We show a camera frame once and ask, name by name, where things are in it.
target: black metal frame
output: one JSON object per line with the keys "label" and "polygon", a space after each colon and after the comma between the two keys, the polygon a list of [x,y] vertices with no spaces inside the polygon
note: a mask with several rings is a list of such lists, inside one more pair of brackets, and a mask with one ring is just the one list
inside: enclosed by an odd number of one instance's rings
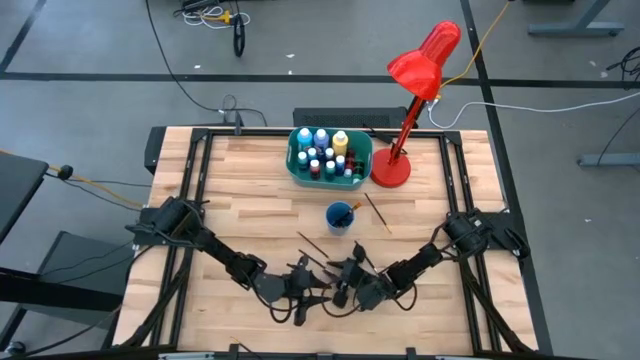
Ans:
{"label": "black metal frame", "polygon": [[[363,130],[363,132],[367,133],[369,136],[374,137],[376,133],[379,132],[384,132],[388,135],[391,136],[396,136],[397,134],[399,134],[399,130],[394,130],[394,129],[384,129],[384,130],[377,130],[376,132],[371,131],[371,130]],[[243,129],[241,135],[245,135],[245,136],[289,136],[291,130],[289,129],[269,129],[269,128],[253,128],[253,129]],[[181,188],[180,188],[180,197],[186,198],[188,190],[189,190],[189,184],[190,184],[190,180],[191,177],[193,175],[193,164],[194,164],[194,159],[195,159],[195,155],[196,155],[196,149],[197,146],[199,144],[199,142],[201,140],[205,141],[205,145],[204,145],[204,151],[203,151],[203,156],[202,156],[202,163],[201,163],[201,167],[200,167],[200,172],[199,172],[199,177],[198,177],[198,185],[196,188],[196,195],[195,195],[195,201],[196,202],[202,202],[203,201],[203,195],[204,195],[204,184],[205,184],[205,179],[207,176],[207,172],[208,172],[208,164],[209,164],[209,160],[211,158],[211,149],[212,149],[212,143],[213,143],[213,139],[215,136],[234,136],[236,134],[236,129],[232,129],[232,128],[194,128],[192,135],[191,135],[191,140],[190,140],[190,146],[189,146],[189,152],[187,155],[187,159],[185,162],[185,168],[184,168],[184,173],[183,173],[183,179],[182,179],[182,184],[181,184]],[[459,176],[460,176],[460,183],[461,183],[461,187],[462,187],[462,192],[463,192],[463,198],[464,198],[464,203],[465,203],[465,208],[466,211],[470,211],[471,209],[473,209],[474,204],[473,204],[473,196],[471,193],[471,185],[469,182],[469,177],[468,177],[468,173],[467,173],[467,167],[466,167],[466,161],[464,158],[464,151],[462,148],[462,139],[460,136],[460,133],[457,131],[446,131],[446,132],[441,132],[441,131],[414,131],[410,134],[411,138],[427,138],[427,139],[434,139],[437,140],[439,142],[439,146],[440,146],[440,155],[441,155],[441,160],[442,160],[442,164],[443,164],[443,175],[444,175],[444,180],[445,180],[445,185],[446,185],[446,189],[447,189],[447,197],[448,197],[448,202],[449,202],[449,211],[450,212],[458,212],[458,202],[457,202],[457,196],[456,196],[456,189],[455,189],[455,181],[454,181],[454,176],[453,176],[453,171],[452,171],[452,167],[451,167],[451,153],[450,153],[450,147],[453,147],[455,156],[456,156],[456,163],[458,166],[458,172],[459,172]],[[161,287],[161,291],[160,291],[160,296],[162,296],[162,294],[166,291],[167,285],[169,284],[169,282],[171,281],[171,277],[172,277],[172,272],[173,272],[173,268],[175,265],[175,256],[176,256],[176,249],[173,246],[169,247],[169,252],[167,253],[167,260],[165,262],[165,267],[164,267],[164,271],[163,271],[163,279],[162,279],[162,287]],[[185,255],[183,258],[183,262],[187,262],[188,266],[191,265],[191,260],[193,258],[193,248],[187,248],[185,249]],[[478,282],[480,283],[480,287],[483,291],[483,293],[485,294],[485,296],[487,296],[487,298],[490,300],[491,299],[491,291],[490,291],[490,284],[489,284],[489,280],[488,280],[488,276],[487,276],[487,270],[486,270],[486,264],[484,261],[484,257],[483,255],[477,255],[475,257],[475,262],[476,262],[476,268],[477,268],[477,273],[478,273]],[[472,344],[472,348],[473,348],[473,352],[474,354],[480,354],[483,351],[485,351],[482,347],[482,340],[480,337],[480,330],[479,330],[479,325],[478,325],[478,317],[477,317],[477,313],[476,313],[476,307],[475,307],[475,300],[474,300],[474,296],[473,293],[471,292],[470,288],[468,286],[465,285],[464,281],[462,280],[462,273],[465,270],[470,271],[470,265],[469,263],[465,260],[459,263],[460,266],[460,272],[461,272],[461,282],[462,282],[462,286],[463,286],[463,292],[464,292],[464,299],[465,299],[465,309],[467,312],[467,319],[468,319],[468,324],[469,324],[469,334],[470,334],[470,338],[471,338],[471,344]],[[172,325],[171,325],[171,333],[170,333],[170,340],[169,340],[169,345],[171,346],[177,346],[178,344],[178,339],[179,339],[179,335],[180,335],[180,329],[181,329],[181,325],[182,325],[182,315],[183,315],[183,311],[184,311],[184,302],[185,302],[185,298],[186,298],[186,290],[188,287],[188,276],[184,279],[184,282],[181,284],[180,289],[178,291],[177,294],[177,301],[175,304],[175,311],[174,311],[174,316],[172,319]],[[490,337],[490,343],[491,343],[491,350],[493,352],[500,352],[501,351],[501,346],[500,346],[500,336],[499,333],[497,331],[497,328],[495,326],[495,324],[493,323],[493,321],[489,318],[489,316],[487,315],[487,324],[489,326],[489,337]],[[155,324],[154,328],[153,328],[153,332],[152,332],[152,337],[151,337],[151,342],[150,345],[151,346],[157,346],[160,340],[160,333],[161,333],[161,329],[162,329],[162,320],[158,321],[158,323]],[[273,354],[274,356],[284,356],[284,357],[288,357],[289,354]],[[334,359],[336,358],[340,358],[343,359],[343,357],[360,357],[360,355],[346,355],[346,354],[334,354]],[[387,356],[387,355],[380,355],[380,356],[373,356],[376,358],[385,358],[385,359],[391,359],[394,358],[394,356]]]}

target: gray floor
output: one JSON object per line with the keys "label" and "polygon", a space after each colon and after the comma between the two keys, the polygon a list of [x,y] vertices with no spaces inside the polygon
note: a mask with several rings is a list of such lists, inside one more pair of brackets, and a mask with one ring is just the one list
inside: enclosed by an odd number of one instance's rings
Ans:
{"label": "gray floor", "polygon": [[[472,0],[483,34],[501,1]],[[625,21],[616,38],[545,39],[526,35],[529,22],[562,20],[572,5],[515,2],[486,45],[496,79],[617,80],[601,72],[632,47],[640,28],[637,1],[612,2],[601,17]],[[0,53],[13,41],[35,1],[0,1]],[[231,33],[188,27],[171,12],[174,0],[152,0],[152,12],[176,73],[383,75],[396,54],[417,46],[441,19],[464,26],[459,3],[446,0],[275,0],[241,2],[252,16],[245,56],[231,51]],[[466,31],[445,68],[461,72],[470,56]],[[293,58],[286,55],[295,54]],[[141,0],[48,0],[9,72],[165,74]],[[475,69],[469,77],[477,77]],[[410,100],[394,84],[187,83],[199,101],[218,106],[225,94],[265,112],[271,126],[291,125],[294,107],[397,106]],[[623,90],[493,88],[496,102],[542,108],[612,99]],[[435,112],[451,121],[477,87],[451,86]],[[500,110],[504,139],[532,246],[554,351],[598,359],[634,359],[640,351],[640,174],[633,168],[582,170],[578,154],[599,152],[638,100],[557,115]],[[154,125],[218,122],[169,82],[0,81],[0,148],[72,164],[93,179],[151,182],[142,167]],[[245,116],[247,124],[260,120]],[[428,119],[420,119],[429,127]],[[456,128],[488,129],[483,108],[471,108]],[[631,122],[611,151],[640,151],[640,121]],[[117,190],[144,202],[148,190]],[[123,226],[135,213],[47,179],[2,245],[0,264],[35,271],[60,230],[113,243],[131,239]],[[0,321],[11,309],[0,304]],[[30,315],[18,337],[46,345],[84,325]],[[95,348],[97,329],[52,352]]]}

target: wooden tabletop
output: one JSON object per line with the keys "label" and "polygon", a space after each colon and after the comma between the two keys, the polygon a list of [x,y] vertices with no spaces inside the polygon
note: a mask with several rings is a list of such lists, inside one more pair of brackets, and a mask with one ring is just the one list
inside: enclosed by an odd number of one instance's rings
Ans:
{"label": "wooden tabletop", "polygon": [[[167,128],[156,169],[149,205],[157,207],[176,196],[182,180],[191,128]],[[483,211],[504,207],[487,133],[462,131],[463,149],[475,205]],[[382,188],[367,180],[352,192],[297,186],[284,164],[284,136],[216,136],[210,158],[204,199],[205,223],[235,251],[254,254],[267,262],[267,272],[288,273],[287,263],[297,261],[302,249],[317,259],[317,251],[302,240],[301,231],[329,254],[343,260],[354,240],[362,244],[377,268],[408,259],[425,244],[448,211],[438,142],[410,138],[406,150],[411,161],[409,181],[396,189]],[[384,144],[374,141],[374,147]],[[455,164],[453,148],[451,161]],[[199,169],[201,158],[196,159]],[[453,166],[454,179],[459,179]],[[191,180],[195,191],[196,175]],[[458,199],[462,190],[456,183]],[[389,234],[369,205],[368,193],[391,228]],[[347,235],[332,236],[324,221],[327,206],[337,200],[362,207]],[[438,247],[446,235],[437,239]],[[167,249],[157,247],[140,258],[131,271],[114,344],[131,336],[157,300]],[[522,341],[536,348],[536,340],[516,259],[506,251],[485,253],[493,300]],[[320,268],[310,264],[321,279]],[[311,308],[302,327],[290,320],[276,324],[252,292],[233,282],[216,260],[197,252],[191,269],[179,350],[226,351],[239,339],[257,352],[329,352],[403,354],[415,347],[418,354],[471,354],[460,274],[451,262],[428,269],[418,280],[418,301],[403,312],[391,301],[373,311],[356,312],[335,319],[320,306]],[[400,299],[405,306],[411,292]],[[348,310],[330,310],[341,313]],[[483,337],[488,348],[484,313],[476,302]],[[173,311],[169,306],[167,314]],[[168,339],[165,321],[163,341]]]}

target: paintbrush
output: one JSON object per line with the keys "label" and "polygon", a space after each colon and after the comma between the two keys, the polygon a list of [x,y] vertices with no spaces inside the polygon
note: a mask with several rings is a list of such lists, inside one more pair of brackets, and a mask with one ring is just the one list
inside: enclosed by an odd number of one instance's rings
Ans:
{"label": "paintbrush", "polygon": [[331,226],[333,227],[344,227],[344,222],[347,221],[347,219],[349,218],[350,215],[353,214],[354,211],[358,210],[358,208],[362,206],[362,204],[360,204],[360,202],[357,202],[355,205],[353,205],[353,207],[351,207],[351,209],[349,209],[349,211],[347,211],[344,215],[342,215],[340,218],[338,218],[338,220],[334,221]]}
{"label": "paintbrush", "polygon": [[376,214],[378,214],[378,217],[380,218],[380,220],[382,221],[382,223],[384,224],[384,227],[387,229],[387,231],[389,232],[389,234],[391,234],[391,229],[389,229],[389,226],[387,225],[387,222],[384,221],[384,218],[382,217],[382,214],[380,214],[380,211],[378,211],[378,209],[376,208],[376,206],[373,204],[373,201],[371,201],[371,198],[369,197],[369,195],[367,195],[367,193],[364,193],[364,196],[367,197],[367,200],[369,200],[369,204],[371,204],[371,207],[373,208],[373,210],[375,210]]}

